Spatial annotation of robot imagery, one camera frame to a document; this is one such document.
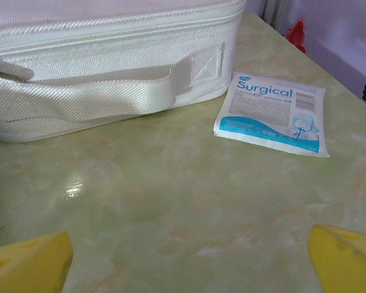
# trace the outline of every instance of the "bag strap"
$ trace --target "bag strap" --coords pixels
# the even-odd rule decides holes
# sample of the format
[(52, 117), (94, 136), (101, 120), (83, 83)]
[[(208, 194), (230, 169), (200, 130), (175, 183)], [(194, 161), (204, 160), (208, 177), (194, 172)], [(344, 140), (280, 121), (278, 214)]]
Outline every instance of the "bag strap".
[(52, 86), (0, 80), (0, 120), (58, 118), (87, 121), (119, 115), (146, 115), (170, 109), (176, 97), (219, 78), (223, 45), (194, 52), (169, 67), (142, 70), (142, 79), (116, 79)]

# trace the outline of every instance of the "zipper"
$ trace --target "zipper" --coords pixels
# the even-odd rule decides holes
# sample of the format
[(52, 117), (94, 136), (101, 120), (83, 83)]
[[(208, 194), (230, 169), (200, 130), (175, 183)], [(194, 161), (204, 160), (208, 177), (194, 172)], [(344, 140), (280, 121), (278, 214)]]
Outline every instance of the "zipper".
[(160, 26), (145, 27), (140, 29), (126, 31), (110, 31), (95, 33), (90, 35), (78, 35), (74, 37), (57, 38), (54, 40), (40, 41), (32, 44), (12, 45), (0, 48), (0, 56), (22, 54), (32, 51), (41, 51), (45, 49), (56, 49), (67, 46), (83, 45), (87, 43), (106, 42), (109, 40), (119, 40), (121, 38), (145, 37), (147, 35), (161, 34), (164, 32), (184, 31), (187, 29), (205, 28), (218, 24), (227, 23), (242, 13), (243, 9), (237, 13), (218, 18), (208, 18), (205, 20), (183, 21), (173, 24), (163, 24)]

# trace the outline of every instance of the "marble surface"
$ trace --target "marble surface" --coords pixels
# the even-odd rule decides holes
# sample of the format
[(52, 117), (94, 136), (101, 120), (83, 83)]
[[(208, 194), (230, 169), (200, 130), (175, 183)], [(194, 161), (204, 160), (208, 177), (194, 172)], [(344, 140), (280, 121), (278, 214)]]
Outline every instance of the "marble surface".
[(316, 223), (366, 233), (366, 105), (257, 16), (235, 69), (327, 89), (327, 159), (215, 137), (223, 97), (0, 142), (0, 245), (69, 232), (64, 292), (322, 292)]

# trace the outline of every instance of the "surgical mask package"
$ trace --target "surgical mask package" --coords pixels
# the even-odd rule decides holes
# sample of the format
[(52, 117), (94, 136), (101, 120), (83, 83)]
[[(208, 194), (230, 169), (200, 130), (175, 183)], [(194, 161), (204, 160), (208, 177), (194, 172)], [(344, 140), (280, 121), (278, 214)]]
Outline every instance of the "surgical mask package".
[(323, 127), (325, 89), (234, 73), (214, 135), (292, 154), (329, 157)]

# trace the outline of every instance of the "package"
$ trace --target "package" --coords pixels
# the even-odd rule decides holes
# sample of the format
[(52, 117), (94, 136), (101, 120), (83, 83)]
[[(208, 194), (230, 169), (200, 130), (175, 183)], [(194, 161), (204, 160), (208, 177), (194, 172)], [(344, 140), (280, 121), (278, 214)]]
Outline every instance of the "package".
[(216, 98), (246, 0), (0, 0), (0, 139)]
[(305, 156), (328, 157), (325, 89), (234, 73), (214, 134)]

